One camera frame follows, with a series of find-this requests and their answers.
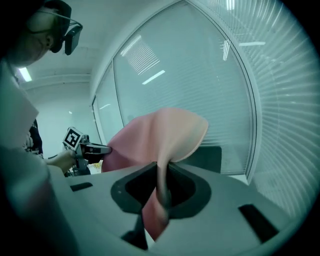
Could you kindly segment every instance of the pink fabric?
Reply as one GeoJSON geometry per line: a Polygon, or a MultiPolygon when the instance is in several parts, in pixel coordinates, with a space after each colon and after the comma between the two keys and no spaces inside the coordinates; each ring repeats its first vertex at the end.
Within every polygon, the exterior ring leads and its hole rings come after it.
{"type": "Polygon", "coordinates": [[[156,240],[168,225],[160,202],[166,202],[166,171],[169,162],[190,156],[208,130],[204,118],[180,108],[162,108],[137,117],[108,143],[112,153],[104,157],[102,172],[157,162],[157,186],[142,209],[144,227],[156,240]]]}

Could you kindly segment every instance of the vr headset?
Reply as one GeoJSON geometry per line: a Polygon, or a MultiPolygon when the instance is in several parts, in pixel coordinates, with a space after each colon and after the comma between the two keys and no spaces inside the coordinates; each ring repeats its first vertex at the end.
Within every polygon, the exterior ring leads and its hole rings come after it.
{"type": "MultiPolygon", "coordinates": [[[[83,29],[83,26],[71,19],[71,7],[61,0],[50,0],[44,3],[44,7],[53,9],[54,12],[39,10],[41,13],[48,13],[58,17],[57,24],[53,29],[50,29],[54,33],[54,45],[50,49],[53,53],[57,53],[61,50],[63,42],[64,43],[64,52],[66,55],[70,55],[79,43],[80,33],[83,29]]],[[[29,31],[32,34],[43,33],[43,31],[29,31]]]]}

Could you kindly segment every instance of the hand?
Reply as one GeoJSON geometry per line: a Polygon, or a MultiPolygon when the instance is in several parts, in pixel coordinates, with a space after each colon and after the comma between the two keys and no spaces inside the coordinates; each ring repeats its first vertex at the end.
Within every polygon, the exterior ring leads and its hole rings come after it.
{"type": "Polygon", "coordinates": [[[59,167],[65,174],[72,166],[76,164],[76,154],[68,149],[62,151],[57,156],[45,160],[47,165],[59,167]]]}

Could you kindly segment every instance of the white ceiling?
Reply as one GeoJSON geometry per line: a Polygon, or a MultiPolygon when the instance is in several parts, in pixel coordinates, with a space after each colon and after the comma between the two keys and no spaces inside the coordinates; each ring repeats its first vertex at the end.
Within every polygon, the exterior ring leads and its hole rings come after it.
{"type": "Polygon", "coordinates": [[[48,52],[28,67],[32,81],[26,89],[60,83],[90,81],[92,67],[101,46],[113,37],[138,11],[156,0],[64,0],[72,8],[71,18],[83,25],[74,52],[67,56],[64,46],[58,53],[48,52]]]}

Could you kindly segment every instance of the person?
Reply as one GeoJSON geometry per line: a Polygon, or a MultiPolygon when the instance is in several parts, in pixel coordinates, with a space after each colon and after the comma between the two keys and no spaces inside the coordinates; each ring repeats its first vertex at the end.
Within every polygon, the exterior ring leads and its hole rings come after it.
{"type": "MultiPolygon", "coordinates": [[[[68,4],[61,0],[50,0],[27,20],[5,60],[1,63],[6,66],[17,82],[18,79],[15,76],[17,68],[31,65],[40,60],[48,51],[57,53],[61,50],[62,38],[70,26],[70,20],[67,19],[70,16],[71,8],[68,4]]],[[[43,158],[42,139],[39,135],[37,120],[34,120],[29,129],[22,147],[25,151],[43,158]]],[[[76,164],[76,155],[68,149],[44,161],[47,165],[57,166],[63,173],[66,173],[76,164]]]]}

